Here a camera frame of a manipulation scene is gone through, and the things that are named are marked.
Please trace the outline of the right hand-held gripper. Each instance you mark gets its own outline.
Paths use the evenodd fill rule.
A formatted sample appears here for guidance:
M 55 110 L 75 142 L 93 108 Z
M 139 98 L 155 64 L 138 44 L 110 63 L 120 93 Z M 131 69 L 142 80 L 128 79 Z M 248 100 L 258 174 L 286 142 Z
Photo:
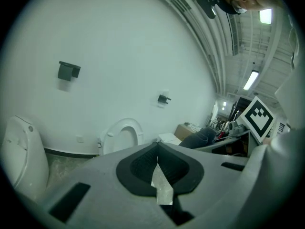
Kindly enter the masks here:
M 225 147 L 241 140 L 241 137 L 248 133 L 255 140 L 256 144 L 261 145 L 271 130 L 274 121 L 273 113 L 258 97 L 255 97 L 240 116 L 235 121 L 229 123 L 229 136 L 213 145 L 194 150 L 212 152 L 214 149 Z

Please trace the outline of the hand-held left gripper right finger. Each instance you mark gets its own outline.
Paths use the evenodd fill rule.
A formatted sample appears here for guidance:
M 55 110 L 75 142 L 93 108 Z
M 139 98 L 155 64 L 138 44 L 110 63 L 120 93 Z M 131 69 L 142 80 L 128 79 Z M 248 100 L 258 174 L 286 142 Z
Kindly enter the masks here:
M 226 168 L 222 166 L 222 163 L 228 162 L 245 166 L 248 162 L 246 157 L 213 154 L 170 143 L 166 145 L 196 159 L 203 166 L 204 175 L 199 185 L 193 192 L 178 196 L 182 209 L 195 217 L 210 209 L 229 191 L 239 178 L 240 171 Z

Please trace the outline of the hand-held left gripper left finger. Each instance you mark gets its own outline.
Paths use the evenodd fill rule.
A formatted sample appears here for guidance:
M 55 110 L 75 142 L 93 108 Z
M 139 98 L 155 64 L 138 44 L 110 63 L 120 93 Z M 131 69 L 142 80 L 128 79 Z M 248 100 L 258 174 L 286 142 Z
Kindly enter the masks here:
M 50 212 L 76 184 L 83 183 L 90 188 L 64 223 L 69 229 L 175 228 L 176 224 L 157 205 L 155 197 L 136 196 L 117 178 L 119 161 L 147 146 L 134 146 L 90 159 L 50 187 L 39 205 Z

